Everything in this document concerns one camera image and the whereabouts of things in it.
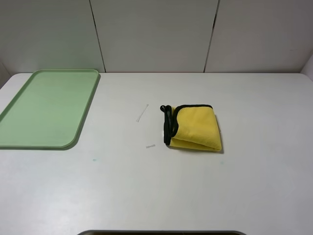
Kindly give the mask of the yellow towel with black trim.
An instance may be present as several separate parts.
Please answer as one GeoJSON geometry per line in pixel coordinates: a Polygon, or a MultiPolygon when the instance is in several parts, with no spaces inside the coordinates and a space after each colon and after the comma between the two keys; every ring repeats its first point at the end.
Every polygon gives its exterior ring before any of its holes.
{"type": "Polygon", "coordinates": [[[163,142],[168,147],[220,152],[222,141],[213,107],[207,104],[162,105],[163,142]]]}

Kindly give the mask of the green plastic tray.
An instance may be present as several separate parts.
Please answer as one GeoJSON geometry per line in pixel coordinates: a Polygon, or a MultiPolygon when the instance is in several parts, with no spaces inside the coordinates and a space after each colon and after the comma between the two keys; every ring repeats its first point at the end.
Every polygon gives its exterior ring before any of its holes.
{"type": "Polygon", "coordinates": [[[32,73],[0,115],[1,149],[72,148],[99,80],[93,69],[32,73]]]}

